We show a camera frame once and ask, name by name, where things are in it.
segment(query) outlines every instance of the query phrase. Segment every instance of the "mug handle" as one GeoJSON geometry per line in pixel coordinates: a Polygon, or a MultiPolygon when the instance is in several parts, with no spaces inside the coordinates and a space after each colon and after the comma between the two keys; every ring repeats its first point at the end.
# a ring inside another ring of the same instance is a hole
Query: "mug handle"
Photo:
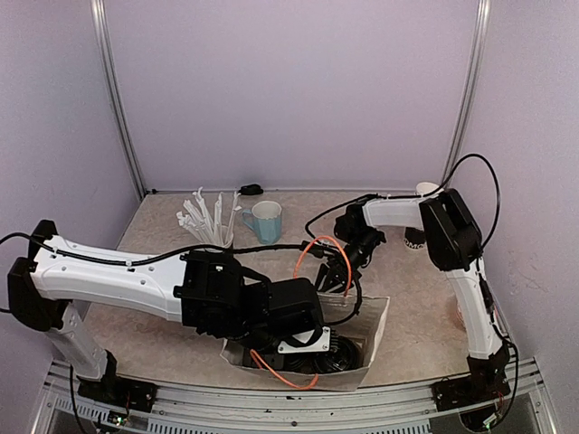
{"type": "Polygon", "coordinates": [[[251,210],[243,210],[242,212],[242,222],[245,224],[245,226],[247,226],[248,228],[250,228],[252,231],[255,231],[255,226],[253,226],[253,214],[251,210]],[[250,216],[252,218],[252,222],[249,223],[247,220],[245,220],[245,216],[250,216]]]}

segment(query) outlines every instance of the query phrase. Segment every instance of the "box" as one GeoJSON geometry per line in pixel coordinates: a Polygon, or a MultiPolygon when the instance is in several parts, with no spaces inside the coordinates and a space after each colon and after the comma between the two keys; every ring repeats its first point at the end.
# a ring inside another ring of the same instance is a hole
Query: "box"
{"type": "MultiPolygon", "coordinates": [[[[320,374],[318,384],[314,390],[351,392],[360,385],[368,373],[378,351],[378,345],[380,345],[382,341],[390,298],[363,297],[363,300],[359,315],[354,316],[342,325],[332,327],[339,335],[348,337],[356,344],[361,345],[364,360],[362,367],[342,373],[320,374]]],[[[319,301],[324,313],[324,320],[331,322],[347,316],[352,311],[356,302],[356,296],[340,297],[336,295],[319,294],[319,301]]],[[[231,366],[235,366],[238,369],[262,378],[271,378],[272,381],[280,384],[280,380],[275,379],[267,370],[242,366],[243,347],[235,342],[225,341],[221,357],[231,366]]],[[[312,375],[304,373],[289,373],[284,371],[280,371],[280,373],[286,379],[298,385],[307,385],[312,379],[312,375]]]]}

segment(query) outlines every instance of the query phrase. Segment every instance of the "light blue ceramic mug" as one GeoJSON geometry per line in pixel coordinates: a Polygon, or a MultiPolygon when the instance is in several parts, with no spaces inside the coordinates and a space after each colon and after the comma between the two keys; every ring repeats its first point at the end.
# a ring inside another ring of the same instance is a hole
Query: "light blue ceramic mug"
{"type": "Polygon", "coordinates": [[[273,244],[281,237],[281,205],[273,201],[262,201],[244,210],[242,220],[261,244],[273,244]]]}

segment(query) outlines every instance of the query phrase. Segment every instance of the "table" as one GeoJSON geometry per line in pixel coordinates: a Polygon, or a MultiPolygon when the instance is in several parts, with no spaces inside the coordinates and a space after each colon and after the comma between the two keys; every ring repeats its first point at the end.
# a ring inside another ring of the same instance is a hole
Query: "table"
{"type": "MultiPolygon", "coordinates": [[[[283,207],[280,242],[307,240],[304,223],[327,208],[358,196],[348,192],[271,192],[242,196],[240,205],[251,208],[261,200],[283,207]]],[[[224,195],[225,210],[231,194],[224,195]]],[[[176,213],[185,211],[190,194],[150,194],[140,205],[123,236],[119,250],[162,253],[196,244],[193,235],[180,228],[176,213]]],[[[213,206],[215,194],[205,196],[213,206]]],[[[312,226],[317,234],[332,234],[332,212],[312,226]]],[[[430,262],[426,250],[410,250],[403,244],[402,228],[385,228],[387,243],[376,249],[371,265],[362,270],[365,295],[391,298],[383,341],[362,386],[413,382],[468,371],[467,336],[456,317],[456,301],[450,283],[430,262]]],[[[234,225],[234,247],[257,245],[255,235],[240,216],[234,225]]],[[[299,253],[266,251],[239,256],[247,267],[271,279],[291,278],[299,253]]],[[[301,267],[305,277],[316,276],[319,259],[309,257],[301,267]]],[[[200,336],[191,328],[138,311],[92,304],[85,318],[97,342],[117,358],[118,373],[150,381],[176,382],[236,389],[284,389],[275,379],[261,379],[232,368],[219,353],[223,342],[200,336]]]]}

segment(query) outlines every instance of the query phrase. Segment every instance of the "wall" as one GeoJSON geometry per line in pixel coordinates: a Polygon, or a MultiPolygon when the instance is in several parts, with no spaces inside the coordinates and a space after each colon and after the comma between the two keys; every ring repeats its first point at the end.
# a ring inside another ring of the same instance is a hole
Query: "wall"
{"type": "MultiPolygon", "coordinates": [[[[88,1],[0,3],[0,233],[53,219],[115,247],[138,202],[110,113],[88,1]]],[[[24,241],[0,248],[0,276],[24,241]]],[[[7,306],[5,283],[0,306],[7,306]]],[[[27,430],[52,346],[0,316],[0,430],[27,430]]]]}
{"type": "Polygon", "coordinates": [[[477,3],[107,2],[147,187],[438,181],[477,3]]]}
{"type": "MultiPolygon", "coordinates": [[[[567,434],[579,425],[577,23],[577,2],[493,2],[464,148],[497,169],[503,210],[489,279],[567,434]]],[[[484,168],[469,163],[455,185],[487,229],[494,193],[484,168]]]]}

